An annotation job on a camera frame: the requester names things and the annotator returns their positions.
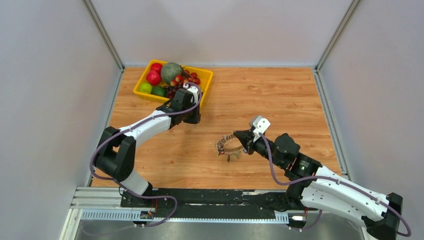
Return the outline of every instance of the green melon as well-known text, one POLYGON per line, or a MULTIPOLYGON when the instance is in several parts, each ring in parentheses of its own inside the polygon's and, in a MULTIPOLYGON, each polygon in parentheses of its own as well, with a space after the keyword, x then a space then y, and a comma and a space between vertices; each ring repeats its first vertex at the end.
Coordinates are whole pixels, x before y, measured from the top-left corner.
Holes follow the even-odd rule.
POLYGON ((166 63, 163 65, 162 70, 160 70, 160 76, 167 84, 170 84, 178 74, 183 75, 183 68, 175 62, 166 63))

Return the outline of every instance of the fruit basket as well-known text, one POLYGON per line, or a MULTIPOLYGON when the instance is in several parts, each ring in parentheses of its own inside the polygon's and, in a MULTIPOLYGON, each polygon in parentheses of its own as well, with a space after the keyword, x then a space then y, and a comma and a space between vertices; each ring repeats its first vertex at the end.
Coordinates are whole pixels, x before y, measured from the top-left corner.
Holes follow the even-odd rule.
MULTIPOLYGON (((154 63, 159 63, 159 64, 162 64, 162 65, 165 65, 167 62, 161 61, 161 60, 156 60, 156 59, 151 60, 149 62, 149 64, 147 65, 146 69, 144 70, 143 74, 141 75, 140 79, 138 80, 137 84, 135 85, 133 92, 134 92, 134 94, 136 94, 137 96, 139 96, 142 99, 151 100, 151 101, 158 102, 158 103, 165 103, 166 101, 169 100, 169 98, 144 93, 144 92, 141 92, 139 90, 140 85, 147 82, 146 77, 151 70, 152 64, 154 64, 154 63)), ((181 67, 183 67, 184 70, 188 70, 190 73, 193 73, 193 72, 197 73, 197 77, 200 79, 199 86, 200 86, 200 89, 203 93, 201 101, 200 101, 200 107, 201 107, 205 102, 205 96, 208 93, 209 84, 211 83, 212 76, 214 75, 214 73, 212 71, 209 71, 209 70, 206 70, 206 69, 201 69, 201 68, 192 67, 192 66, 181 65, 181 67)), ((167 84, 164 81, 161 81, 158 84, 158 86, 167 86, 167 84)))

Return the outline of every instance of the white wall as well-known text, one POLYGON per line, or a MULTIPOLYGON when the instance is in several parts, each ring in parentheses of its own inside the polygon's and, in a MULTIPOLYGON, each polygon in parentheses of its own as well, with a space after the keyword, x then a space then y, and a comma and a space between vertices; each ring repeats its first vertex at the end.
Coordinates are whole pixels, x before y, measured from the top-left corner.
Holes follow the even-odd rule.
POLYGON ((0 1, 0 239, 58 239, 118 68, 81 0, 0 1))
POLYGON ((351 0, 93 0, 125 65, 315 65, 351 0))
POLYGON ((402 195, 417 240, 424 236, 423 13, 422 0, 362 1, 322 70, 351 178, 402 195))

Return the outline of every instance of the wood surface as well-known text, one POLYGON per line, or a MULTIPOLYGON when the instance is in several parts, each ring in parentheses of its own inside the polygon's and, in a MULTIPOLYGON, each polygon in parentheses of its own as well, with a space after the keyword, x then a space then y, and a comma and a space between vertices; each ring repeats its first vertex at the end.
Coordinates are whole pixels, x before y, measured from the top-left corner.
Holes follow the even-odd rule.
MULTIPOLYGON (((249 129, 262 115, 271 122, 266 136, 274 141, 288 133, 300 151, 340 174, 329 129, 309 68, 208 67, 213 79, 201 121, 181 123, 162 132, 136 151, 137 172, 155 188, 284 189, 274 183, 268 160, 242 153, 227 162, 217 156, 215 142, 234 130, 249 129)), ((146 117, 160 103, 133 94, 144 68, 126 68, 110 125, 121 128, 146 117)), ((281 182, 288 179, 275 167, 281 182)), ((94 187, 116 186, 94 179, 94 187)))

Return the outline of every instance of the green apple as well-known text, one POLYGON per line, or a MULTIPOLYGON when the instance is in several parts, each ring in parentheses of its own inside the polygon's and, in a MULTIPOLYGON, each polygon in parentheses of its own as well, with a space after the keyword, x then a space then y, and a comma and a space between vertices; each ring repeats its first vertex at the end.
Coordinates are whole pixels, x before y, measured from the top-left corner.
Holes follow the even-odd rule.
POLYGON ((144 94, 150 94, 152 92, 152 85, 148 82, 143 82, 142 84, 140 84, 140 86, 138 87, 138 91, 140 91, 141 93, 144 94))

